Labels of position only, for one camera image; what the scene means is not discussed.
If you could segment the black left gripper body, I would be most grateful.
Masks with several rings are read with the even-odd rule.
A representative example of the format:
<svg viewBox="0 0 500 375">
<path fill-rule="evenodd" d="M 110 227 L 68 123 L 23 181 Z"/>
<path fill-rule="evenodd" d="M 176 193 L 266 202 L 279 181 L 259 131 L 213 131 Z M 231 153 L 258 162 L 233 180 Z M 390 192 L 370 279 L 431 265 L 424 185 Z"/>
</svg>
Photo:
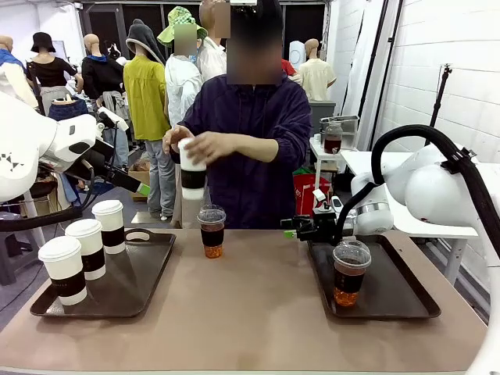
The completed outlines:
<svg viewBox="0 0 500 375">
<path fill-rule="evenodd" d="M 81 155 L 75 163 L 66 171 L 66 174 L 80 180 L 90 180 L 91 171 L 88 164 L 93 168 L 96 177 L 106 177 L 112 169 L 113 146 L 97 139 L 95 144 Z"/>
</svg>

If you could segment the white paper cup black sleeve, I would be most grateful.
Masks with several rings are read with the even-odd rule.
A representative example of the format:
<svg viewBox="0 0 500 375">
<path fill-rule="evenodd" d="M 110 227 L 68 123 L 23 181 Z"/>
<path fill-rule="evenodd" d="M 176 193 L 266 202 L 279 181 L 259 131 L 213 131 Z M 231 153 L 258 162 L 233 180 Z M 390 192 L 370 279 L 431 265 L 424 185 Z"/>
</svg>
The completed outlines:
<svg viewBox="0 0 500 375">
<path fill-rule="evenodd" d="M 205 194 L 206 164 L 194 164 L 188 156 L 186 146 L 192 140 L 192 137 L 186 137 L 178 142 L 182 196 L 186 200 L 202 200 Z"/>
<path fill-rule="evenodd" d="M 124 251 L 123 203 L 120 200 L 105 200 L 93 205 L 91 212 L 102 225 L 101 236 L 105 252 L 115 255 Z"/>
<path fill-rule="evenodd" d="M 81 259 L 86 280 L 97 280 L 105 275 L 105 250 L 102 244 L 102 225 L 96 219 L 83 219 L 71 223 L 65 235 L 81 244 Z"/>
<path fill-rule="evenodd" d="M 74 237 L 60 236 L 46 242 L 38 252 L 60 302 L 76 305 L 88 295 L 81 258 L 81 243 Z"/>
</svg>

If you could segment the iced coffee cup black sleeve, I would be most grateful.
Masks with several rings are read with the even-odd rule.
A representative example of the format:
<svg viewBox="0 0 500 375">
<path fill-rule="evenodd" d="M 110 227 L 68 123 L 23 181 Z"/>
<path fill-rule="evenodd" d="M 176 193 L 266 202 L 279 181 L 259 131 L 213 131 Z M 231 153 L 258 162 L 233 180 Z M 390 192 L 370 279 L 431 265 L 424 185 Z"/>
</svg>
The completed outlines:
<svg viewBox="0 0 500 375">
<path fill-rule="evenodd" d="M 205 256 L 209 259 L 219 258 L 223 254 L 226 218 L 223 208 L 212 204 L 201 207 L 197 215 Z"/>
<path fill-rule="evenodd" d="M 358 240 L 342 240 L 332 251 L 334 260 L 334 301 L 342 307 L 356 304 L 366 270 L 372 257 L 369 248 Z"/>
</svg>

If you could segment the dark tray beside right arm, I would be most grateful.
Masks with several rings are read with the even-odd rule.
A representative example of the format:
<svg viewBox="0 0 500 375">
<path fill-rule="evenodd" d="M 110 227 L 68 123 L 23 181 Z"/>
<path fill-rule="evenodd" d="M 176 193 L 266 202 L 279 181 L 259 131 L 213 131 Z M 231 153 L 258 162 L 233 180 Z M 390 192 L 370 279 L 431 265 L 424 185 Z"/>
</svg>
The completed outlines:
<svg viewBox="0 0 500 375">
<path fill-rule="evenodd" d="M 308 243 L 309 259 L 329 314 L 361 320 L 424 320 L 441 315 L 438 304 L 402 259 L 401 250 L 381 234 L 358 239 L 368 246 L 372 263 L 352 307 L 342 307 L 334 301 L 333 247 L 328 243 Z"/>
</svg>

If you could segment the dark tray beside left arm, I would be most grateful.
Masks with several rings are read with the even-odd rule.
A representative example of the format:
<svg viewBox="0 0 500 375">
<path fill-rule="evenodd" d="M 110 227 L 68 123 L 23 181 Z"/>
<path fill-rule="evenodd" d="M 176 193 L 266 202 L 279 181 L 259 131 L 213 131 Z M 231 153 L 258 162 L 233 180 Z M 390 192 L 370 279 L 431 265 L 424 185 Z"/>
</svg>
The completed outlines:
<svg viewBox="0 0 500 375">
<path fill-rule="evenodd" d="M 64 306 L 48 286 L 30 307 L 34 316 L 103 320 L 134 318 L 152 300 L 169 261 L 176 235 L 132 228 L 125 231 L 126 250 L 105 257 L 105 275 L 87 282 L 87 297 Z"/>
</svg>

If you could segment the person's right hand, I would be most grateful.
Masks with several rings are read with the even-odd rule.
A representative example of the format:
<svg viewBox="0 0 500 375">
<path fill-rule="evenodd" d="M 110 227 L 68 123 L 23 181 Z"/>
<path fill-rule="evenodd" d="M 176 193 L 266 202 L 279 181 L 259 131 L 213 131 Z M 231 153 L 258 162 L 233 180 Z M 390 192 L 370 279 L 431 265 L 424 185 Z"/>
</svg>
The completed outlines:
<svg viewBox="0 0 500 375">
<path fill-rule="evenodd" d="M 170 151 L 178 153 L 178 142 L 182 139 L 193 137 L 193 133 L 185 126 L 176 125 L 164 134 L 162 138 L 162 149 L 165 154 L 168 154 Z"/>
</svg>

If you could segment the person's left hand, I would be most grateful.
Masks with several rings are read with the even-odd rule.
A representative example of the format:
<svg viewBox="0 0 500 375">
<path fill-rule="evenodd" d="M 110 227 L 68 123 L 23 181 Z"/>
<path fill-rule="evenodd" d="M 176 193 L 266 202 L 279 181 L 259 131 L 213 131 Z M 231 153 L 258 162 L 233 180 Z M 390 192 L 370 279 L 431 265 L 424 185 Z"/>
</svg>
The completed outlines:
<svg viewBox="0 0 500 375">
<path fill-rule="evenodd" d="M 235 152 L 237 140 L 236 134 L 207 131 L 194 137 L 184 149 L 194 165 L 204 163 L 208 166 L 217 159 Z"/>
</svg>

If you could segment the red shopping bag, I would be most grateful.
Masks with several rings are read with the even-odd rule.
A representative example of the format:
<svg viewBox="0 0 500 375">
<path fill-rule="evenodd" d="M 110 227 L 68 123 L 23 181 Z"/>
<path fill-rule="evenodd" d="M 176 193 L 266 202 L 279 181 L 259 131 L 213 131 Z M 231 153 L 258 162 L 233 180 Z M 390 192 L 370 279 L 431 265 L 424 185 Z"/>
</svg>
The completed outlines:
<svg viewBox="0 0 500 375">
<path fill-rule="evenodd" d="M 313 191 L 316 190 L 315 174 L 297 174 L 294 175 L 294 189 L 295 189 L 295 208 L 296 216 L 313 216 L 314 196 Z M 319 189 L 329 198 L 329 190 L 331 183 L 320 177 Z"/>
</svg>

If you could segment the person in navy jacket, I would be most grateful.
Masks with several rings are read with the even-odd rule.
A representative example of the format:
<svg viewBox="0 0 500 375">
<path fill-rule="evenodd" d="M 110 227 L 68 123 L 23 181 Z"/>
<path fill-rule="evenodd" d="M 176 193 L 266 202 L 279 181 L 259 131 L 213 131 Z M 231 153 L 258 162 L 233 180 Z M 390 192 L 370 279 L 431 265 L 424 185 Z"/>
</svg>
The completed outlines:
<svg viewBox="0 0 500 375">
<path fill-rule="evenodd" d="M 295 214 L 293 174 L 305 161 L 311 108 L 305 91 L 281 68 L 278 0 L 234 7 L 230 26 L 227 73 L 202 85 L 177 125 L 194 137 L 211 131 L 278 142 L 272 162 L 233 152 L 206 166 L 211 202 L 225 210 L 228 228 L 277 229 Z"/>
</svg>

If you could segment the white side table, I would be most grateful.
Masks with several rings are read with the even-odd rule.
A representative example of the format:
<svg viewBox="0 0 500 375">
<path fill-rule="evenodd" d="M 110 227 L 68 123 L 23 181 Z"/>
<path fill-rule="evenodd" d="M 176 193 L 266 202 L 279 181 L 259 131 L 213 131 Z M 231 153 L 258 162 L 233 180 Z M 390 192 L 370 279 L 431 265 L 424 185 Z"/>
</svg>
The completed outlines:
<svg viewBox="0 0 500 375">
<path fill-rule="evenodd" d="M 345 172 L 347 168 L 347 163 L 341 153 L 347 152 L 349 150 L 354 152 L 358 151 L 357 148 L 351 148 L 351 149 L 342 148 L 339 153 L 330 154 L 324 151 L 323 146 L 320 144 L 319 141 L 316 140 L 315 137 L 311 137 L 309 139 L 309 146 L 311 153 L 316 157 L 316 173 L 315 173 L 315 184 L 314 184 L 315 189 L 318 189 L 320 187 L 320 173 L 321 173 L 321 166 L 323 163 L 336 162 L 337 168 L 341 172 Z"/>
</svg>

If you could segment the mannequin grey hood yellow shirt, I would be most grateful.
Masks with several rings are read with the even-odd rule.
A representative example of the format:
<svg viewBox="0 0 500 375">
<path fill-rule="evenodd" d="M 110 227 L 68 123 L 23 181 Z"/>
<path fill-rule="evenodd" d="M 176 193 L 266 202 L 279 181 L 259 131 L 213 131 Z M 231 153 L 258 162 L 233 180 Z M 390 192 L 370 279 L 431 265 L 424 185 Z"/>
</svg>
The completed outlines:
<svg viewBox="0 0 500 375">
<path fill-rule="evenodd" d="M 123 68 L 134 136 L 145 143 L 149 157 L 148 210 L 162 221 L 173 215 L 176 177 L 173 160 L 163 151 L 163 136 L 170 129 L 166 115 L 165 62 L 152 29 L 142 20 L 131 24 L 127 47 L 134 57 Z"/>
</svg>

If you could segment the glass jar dark liquid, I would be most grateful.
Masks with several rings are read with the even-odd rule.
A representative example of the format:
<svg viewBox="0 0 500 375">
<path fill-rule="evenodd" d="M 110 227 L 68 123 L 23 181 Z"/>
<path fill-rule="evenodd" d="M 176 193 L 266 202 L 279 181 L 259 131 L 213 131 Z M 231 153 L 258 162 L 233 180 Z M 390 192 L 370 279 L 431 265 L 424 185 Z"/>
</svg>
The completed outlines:
<svg viewBox="0 0 500 375">
<path fill-rule="evenodd" d="M 340 122 L 332 122 L 325 126 L 323 149 L 326 153 L 337 154 L 341 149 L 342 128 Z"/>
</svg>

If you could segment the person green hat white shirt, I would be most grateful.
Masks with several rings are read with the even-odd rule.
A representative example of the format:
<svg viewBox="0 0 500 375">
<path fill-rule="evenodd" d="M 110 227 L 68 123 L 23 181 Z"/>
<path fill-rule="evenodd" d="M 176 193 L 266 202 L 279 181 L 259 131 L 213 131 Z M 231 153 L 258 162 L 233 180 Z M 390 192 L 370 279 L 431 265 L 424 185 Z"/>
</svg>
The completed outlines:
<svg viewBox="0 0 500 375">
<path fill-rule="evenodd" d="M 195 59 L 207 32 L 182 6 L 174 7 L 167 20 L 168 25 L 157 36 L 157 41 L 170 51 L 165 65 L 166 95 L 170 125 L 175 127 L 184 118 L 202 86 L 202 75 Z"/>
</svg>

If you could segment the person in white shirt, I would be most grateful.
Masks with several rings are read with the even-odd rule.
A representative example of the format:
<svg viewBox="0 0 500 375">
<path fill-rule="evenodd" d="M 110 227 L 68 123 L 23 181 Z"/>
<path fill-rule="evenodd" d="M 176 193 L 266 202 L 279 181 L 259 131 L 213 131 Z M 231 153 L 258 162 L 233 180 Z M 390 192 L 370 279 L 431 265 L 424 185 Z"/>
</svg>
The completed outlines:
<svg viewBox="0 0 500 375">
<path fill-rule="evenodd" d="M 220 44 L 222 38 L 216 36 L 216 4 L 221 2 L 224 0 L 202 0 L 199 6 L 201 25 L 207 31 L 196 59 L 203 83 L 227 73 L 227 54 Z"/>
</svg>

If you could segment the black tripod stand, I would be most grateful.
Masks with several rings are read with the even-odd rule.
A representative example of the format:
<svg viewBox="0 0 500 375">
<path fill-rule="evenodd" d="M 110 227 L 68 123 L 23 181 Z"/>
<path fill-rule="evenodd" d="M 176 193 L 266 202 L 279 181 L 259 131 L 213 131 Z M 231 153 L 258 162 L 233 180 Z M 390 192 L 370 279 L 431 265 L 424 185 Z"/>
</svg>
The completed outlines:
<svg viewBox="0 0 500 375">
<path fill-rule="evenodd" d="M 435 124 L 436 124 L 437 118 L 438 118 L 438 113 L 441 109 L 442 98 L 443 98 L 444 93 L 445 93 L 445 86 L 446 86 L 447 80 L 451 74 L 452 74 L 452 66 L 450 63 L 446 63 L 446 64 L 440 66 L 439 79 L 438 79 L 438 83 L 437 83 L 436 98 L 434 101 L 433 112 L 431 114 L 430 123 L 429 123 L 429 126 L 431 128 L 435 128 Z"/>
</svg>

